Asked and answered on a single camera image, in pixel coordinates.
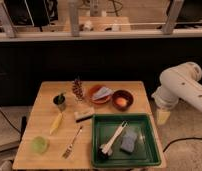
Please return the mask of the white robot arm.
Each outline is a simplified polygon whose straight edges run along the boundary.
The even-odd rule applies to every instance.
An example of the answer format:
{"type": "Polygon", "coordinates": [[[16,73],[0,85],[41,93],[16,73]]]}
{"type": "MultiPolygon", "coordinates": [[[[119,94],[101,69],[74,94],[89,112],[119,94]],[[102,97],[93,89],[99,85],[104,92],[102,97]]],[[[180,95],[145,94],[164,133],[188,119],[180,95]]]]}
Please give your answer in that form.
{"type": "Polygon", "coordinates": [[[157,124],[167,122],[171,110],[180,99],[202,113],[202,69],[195,62],[186,62],[165,69],[159,77],[160,86],[151,95],[157,105],[157,124]]]}

